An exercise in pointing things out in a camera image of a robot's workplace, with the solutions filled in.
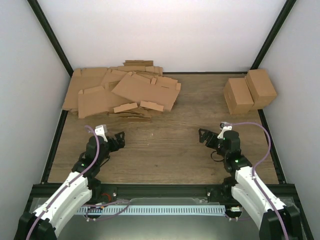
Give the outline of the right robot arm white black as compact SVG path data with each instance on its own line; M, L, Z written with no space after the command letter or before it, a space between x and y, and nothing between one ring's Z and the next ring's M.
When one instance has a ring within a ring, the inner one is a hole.
M254 166L242 154L239 133L227 125L216 133L199 129L199 141L221 156L230 174L223 181L222 195L229 202L238 201L259 230L261 240L301 240L300 212L276 197L260 179Z

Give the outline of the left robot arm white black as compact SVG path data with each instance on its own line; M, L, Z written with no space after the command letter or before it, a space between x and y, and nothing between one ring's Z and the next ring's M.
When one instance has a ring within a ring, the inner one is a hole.
M102 196L96 178L110 153L125 147L125 133L107 136L102 127L93 131L67 179L52 196L33 212L24 212L18 221L16 240L56 240L75 213Z

